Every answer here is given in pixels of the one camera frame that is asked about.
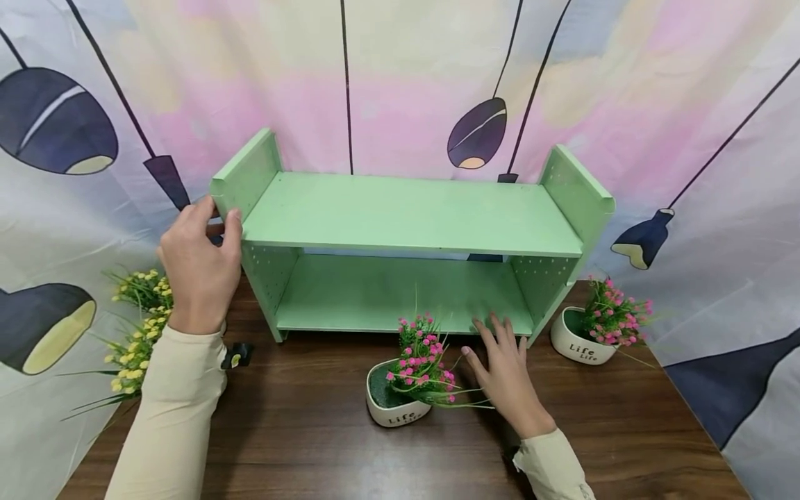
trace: shelf board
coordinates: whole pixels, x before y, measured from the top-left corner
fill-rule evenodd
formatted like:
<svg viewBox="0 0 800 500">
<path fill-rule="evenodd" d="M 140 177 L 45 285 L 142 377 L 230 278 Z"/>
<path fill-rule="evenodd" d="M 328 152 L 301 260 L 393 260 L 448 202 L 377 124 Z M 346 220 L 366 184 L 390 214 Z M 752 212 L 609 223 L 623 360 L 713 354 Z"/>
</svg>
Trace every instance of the shelf board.
<svg viewBox="0 0 800 500">
<path fill-rule="evenodd" d="M 244 222 L 270 246 L 579 257 L 544 187 L 278 172 Z"/>
<path fill-rule="evenodd" d="M 473 316 L 508 316 L 514 332 L 534 321 L 508 263 L 304 254 L 278 306 L 280 330 L 395 332 L 398 317 L 429 311 L 442 332 L 477 334 Z"/>
</svg>

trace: top shelf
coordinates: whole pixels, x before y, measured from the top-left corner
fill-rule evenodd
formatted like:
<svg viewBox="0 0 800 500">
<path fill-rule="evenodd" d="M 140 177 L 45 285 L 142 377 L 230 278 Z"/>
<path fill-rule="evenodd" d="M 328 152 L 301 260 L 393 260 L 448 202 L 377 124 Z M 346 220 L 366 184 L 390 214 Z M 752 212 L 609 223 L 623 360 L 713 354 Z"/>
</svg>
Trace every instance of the top shelf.
<svg viewBox="0 0 800 500">
<path fill-rule="evenodd" d="M 277 172 L 244 222 L 270 246 L 580 257 L 538 184 Z"/>
</svg>

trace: hand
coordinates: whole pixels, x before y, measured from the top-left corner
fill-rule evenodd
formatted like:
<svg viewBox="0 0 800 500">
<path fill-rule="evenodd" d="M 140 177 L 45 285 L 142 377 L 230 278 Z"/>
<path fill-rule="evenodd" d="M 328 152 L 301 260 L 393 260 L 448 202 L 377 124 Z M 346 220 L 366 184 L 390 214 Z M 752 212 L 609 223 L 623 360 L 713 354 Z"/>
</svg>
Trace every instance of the hand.
<svg viewBox="0 0 800 500">
<path fill-rule="evenodd" d="M 156 249 L 172 287 L 174 305 L 168 324 L 184 334 L 219 331 L 242 276 L 242 212 L 233 209 L 224 225 L 209 226 L 215 216 L 211 196 L 187 206 Z M 214 246 L 209 236 L 223 231 L 222 246 Z"/>
<path fill-rule="evenodd" d="M 494 313 L 490 319 L 494 325 L 496 341 L 482 322 L 472 320 L 486 344 L 490 371 L 483 367 L 472 349 L 466 346 L 461 349 L 484 394 L 521 439 L 553 432 L 556 429 L 555 421 L 539 402 L 528 375 L 526 339 L 520 338 L 517 345 L 514 329 L 508 318 L 504 325 L 500 324 Z"/>
</svg>

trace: black clip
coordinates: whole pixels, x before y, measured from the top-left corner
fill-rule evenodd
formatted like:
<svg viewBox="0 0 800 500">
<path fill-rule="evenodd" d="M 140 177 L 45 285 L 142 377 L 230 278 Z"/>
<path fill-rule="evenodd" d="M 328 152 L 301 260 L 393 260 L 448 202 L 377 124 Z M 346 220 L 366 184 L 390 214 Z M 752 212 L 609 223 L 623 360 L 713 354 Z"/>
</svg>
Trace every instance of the black clip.
<svg viewBox="0 0 800 500">
<path fill-rule="evenodd" d="M 250 358 L 253 357 L 255 346 L 253 344 L 242 344 L 236 342 L 225 353 L 225 359 L 222 360 L 220 366 L 223 370 L 230 370 L 239 366 L 247 366 L 250 364 Z"/>
</svg>

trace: backdrop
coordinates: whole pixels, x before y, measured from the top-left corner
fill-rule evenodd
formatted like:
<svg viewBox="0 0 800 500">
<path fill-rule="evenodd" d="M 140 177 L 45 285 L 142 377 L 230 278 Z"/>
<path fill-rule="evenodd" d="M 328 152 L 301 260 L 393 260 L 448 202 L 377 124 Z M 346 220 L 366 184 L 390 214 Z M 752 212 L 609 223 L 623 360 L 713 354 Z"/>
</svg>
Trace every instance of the backdrop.
<svg viewBox="0 0 800 500">
<path fill-rule="evenodd" d="M 54 498 L 113 410 L 62 422 L 110 388 L 59 375 L 131 314 L 101 271 L 155 264 L 264 126 L 287 169 L 355 175 L 535 182 L 566 144 L 618 200 L 590 270 L 655 301 L 740 479 L 792 498 L 799 4 L 0 0 L 0 498 Z"/>
</svg>

